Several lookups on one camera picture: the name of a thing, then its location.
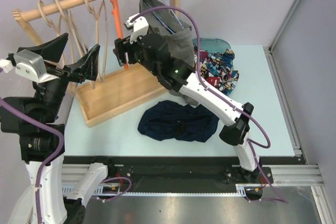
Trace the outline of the orange plastic hanger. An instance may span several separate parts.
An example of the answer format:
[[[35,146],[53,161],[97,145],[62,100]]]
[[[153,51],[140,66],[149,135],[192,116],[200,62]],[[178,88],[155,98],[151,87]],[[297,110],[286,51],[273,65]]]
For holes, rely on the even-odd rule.
[[[118,0],[110,0],[110,2],[112,4],[111,14],[114,16],[114,23],[115,23],[115,26],[116,26],[115,28],[116,28],[116,31],[117,31],[118,38],[123,39],[124,34],[123,34],[123,28],[122,28],[122,22],[121,22]]]

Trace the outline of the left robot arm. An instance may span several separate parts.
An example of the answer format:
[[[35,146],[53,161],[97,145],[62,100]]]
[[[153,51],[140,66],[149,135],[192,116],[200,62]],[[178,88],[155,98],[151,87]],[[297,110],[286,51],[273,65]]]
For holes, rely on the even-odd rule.
[[[69,83],[96,80],[99,45],[77,62],[57,67],[68,34],[35,47],[20,47],[1,60],[1,71],[32,81],[33,97],[1,99],[1,131],[19,136],[21,158],[33,187],[31,223],[83,223],[86,205],[102,181],[115,178],[116,169],[102,156],[92,159],[76,187],[62,193],[61,169],[65,152],[65,125],[56,124]]]

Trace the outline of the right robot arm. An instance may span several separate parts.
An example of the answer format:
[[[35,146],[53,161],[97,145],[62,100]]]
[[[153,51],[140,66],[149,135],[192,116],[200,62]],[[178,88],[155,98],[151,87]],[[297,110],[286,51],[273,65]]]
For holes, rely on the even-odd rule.
[[[167,90],[186,95],[214,113],[224,124],[219,138],[231,145],[238,156],[241,177],[249,183],[261,177],[259,156],[247,143],[253,105],[230,101],[200,77],[193,64],[184,59],[187,53],[193,53],[193,47],[148,34],[116,39],[113,52],[121,66],[139,63]]]

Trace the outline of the navy blue shorts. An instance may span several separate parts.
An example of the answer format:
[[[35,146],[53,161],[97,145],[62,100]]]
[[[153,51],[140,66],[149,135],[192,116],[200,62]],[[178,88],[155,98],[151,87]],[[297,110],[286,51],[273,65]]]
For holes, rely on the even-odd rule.
[[[202,105],[192,107],[165,100],[147,109],[138,131],[157,141],[176,139],[205,143],[215,134],[219,118]]]

